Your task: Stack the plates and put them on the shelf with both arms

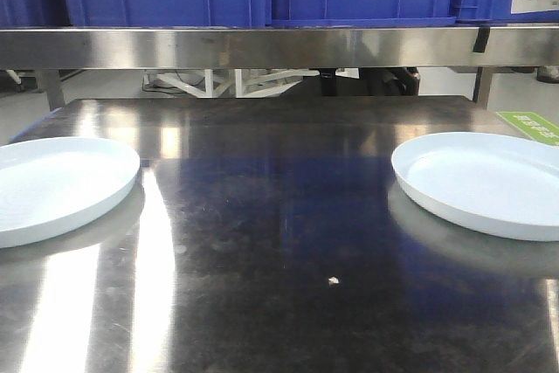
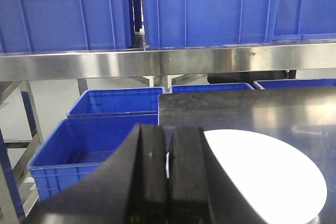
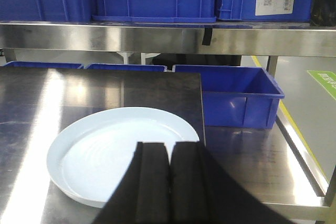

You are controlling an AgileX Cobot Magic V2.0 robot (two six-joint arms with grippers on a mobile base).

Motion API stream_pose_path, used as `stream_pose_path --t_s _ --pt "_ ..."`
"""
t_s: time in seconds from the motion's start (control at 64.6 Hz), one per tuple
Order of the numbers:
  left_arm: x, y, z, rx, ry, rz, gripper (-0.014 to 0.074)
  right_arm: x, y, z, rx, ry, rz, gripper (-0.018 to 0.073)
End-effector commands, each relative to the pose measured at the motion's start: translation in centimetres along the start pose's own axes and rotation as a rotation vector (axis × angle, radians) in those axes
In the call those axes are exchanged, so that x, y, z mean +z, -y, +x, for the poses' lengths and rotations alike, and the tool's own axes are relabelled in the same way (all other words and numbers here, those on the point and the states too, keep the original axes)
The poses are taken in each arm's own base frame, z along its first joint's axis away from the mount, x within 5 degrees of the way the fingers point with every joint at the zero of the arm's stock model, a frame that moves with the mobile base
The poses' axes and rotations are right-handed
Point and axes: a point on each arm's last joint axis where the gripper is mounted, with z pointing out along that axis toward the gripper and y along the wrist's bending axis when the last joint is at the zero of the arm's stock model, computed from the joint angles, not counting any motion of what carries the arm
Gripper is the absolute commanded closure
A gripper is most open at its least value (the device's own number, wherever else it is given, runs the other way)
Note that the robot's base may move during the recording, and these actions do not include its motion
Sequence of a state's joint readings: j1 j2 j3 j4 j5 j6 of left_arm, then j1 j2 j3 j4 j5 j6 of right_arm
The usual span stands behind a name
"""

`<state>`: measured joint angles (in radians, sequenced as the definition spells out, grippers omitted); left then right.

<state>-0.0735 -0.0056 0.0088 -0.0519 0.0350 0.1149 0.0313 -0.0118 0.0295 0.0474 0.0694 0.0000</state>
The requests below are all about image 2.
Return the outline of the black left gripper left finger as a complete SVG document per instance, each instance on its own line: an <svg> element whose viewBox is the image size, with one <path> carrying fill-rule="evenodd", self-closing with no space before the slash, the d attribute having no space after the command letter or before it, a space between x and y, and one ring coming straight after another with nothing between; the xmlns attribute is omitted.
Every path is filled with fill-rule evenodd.
<svg viewBox="0 0 336 224"><path fill-rule="evenodd" d="M137 124L92 173L37 203L25 223L165 223L162 127Z"/></svg>

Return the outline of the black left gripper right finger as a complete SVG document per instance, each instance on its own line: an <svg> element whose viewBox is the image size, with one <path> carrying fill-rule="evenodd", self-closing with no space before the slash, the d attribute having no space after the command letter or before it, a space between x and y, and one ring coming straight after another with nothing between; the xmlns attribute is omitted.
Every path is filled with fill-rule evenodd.
<svg viewBox="0 0 336 224"><path fill-rule="evenodd" d="M222 169L200 127L176 127L169 147L169 223L265 223Z"/></svg>

